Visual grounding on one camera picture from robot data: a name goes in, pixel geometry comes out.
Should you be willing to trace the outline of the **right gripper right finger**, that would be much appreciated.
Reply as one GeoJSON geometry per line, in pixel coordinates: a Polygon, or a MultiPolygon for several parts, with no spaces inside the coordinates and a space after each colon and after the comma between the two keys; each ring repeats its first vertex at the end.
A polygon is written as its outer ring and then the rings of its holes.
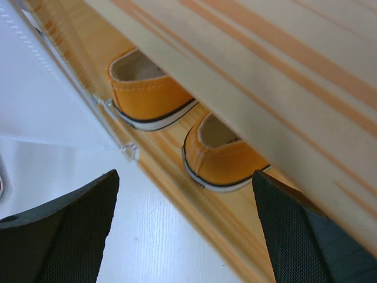
{"type": "Polygon", "coordinates": [[[276,282],[376,282],[376,258],[300,191],[261,170],[252,186],[276,282]]]}

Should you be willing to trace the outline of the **orange sneaker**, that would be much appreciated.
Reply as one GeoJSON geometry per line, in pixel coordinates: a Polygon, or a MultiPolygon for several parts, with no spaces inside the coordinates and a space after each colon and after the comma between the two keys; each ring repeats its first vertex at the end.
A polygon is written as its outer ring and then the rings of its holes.
{"type": "Polygon", "coordinates": [[[255,171],[272,168],[209,111],[187,133],[181,154],[188,175],[200,186],[217,193],[241,189],[251,183],[255,171]]]}
{"type": "Polygon", "coordinates": [[[107,68],[107,77],[116,113],[137,130],[162,130],[198,104],[137,48],[114,58],[107,68]]]}

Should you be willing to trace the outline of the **white cabinet door panel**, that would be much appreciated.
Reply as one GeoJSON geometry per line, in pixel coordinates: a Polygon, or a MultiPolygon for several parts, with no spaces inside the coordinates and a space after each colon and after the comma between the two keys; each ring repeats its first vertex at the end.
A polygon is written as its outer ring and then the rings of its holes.
{"type": "Polygon", "coordinates": [[[80,86],[18,1],[1,1],[2,139],[117,148],[129,161],[137,159],[137,146],[121,141],[97,109],[108,104],[80,86]]]}

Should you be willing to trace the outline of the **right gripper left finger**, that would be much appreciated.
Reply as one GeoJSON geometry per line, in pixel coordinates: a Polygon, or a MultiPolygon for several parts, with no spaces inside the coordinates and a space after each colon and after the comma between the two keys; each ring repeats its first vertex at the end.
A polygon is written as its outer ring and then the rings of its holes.
{"type": "Polygon", "coordinates": [[[96,282],[120,178],[87,185],[1,219],[1,282],[96,282]]]}

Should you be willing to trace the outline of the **red sneaker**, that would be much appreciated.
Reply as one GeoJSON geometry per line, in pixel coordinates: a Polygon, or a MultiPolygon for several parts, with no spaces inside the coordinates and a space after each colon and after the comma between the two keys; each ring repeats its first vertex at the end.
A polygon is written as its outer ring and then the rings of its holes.
{"type": "Polygon", "coordinates": [[[5,177],[4,177],[4,165],[1,159],[0,162],[0,184],[1,184],[1,189],[0,189],[0,198],[2,198],[4,191],[5,191],[5,177]]]}

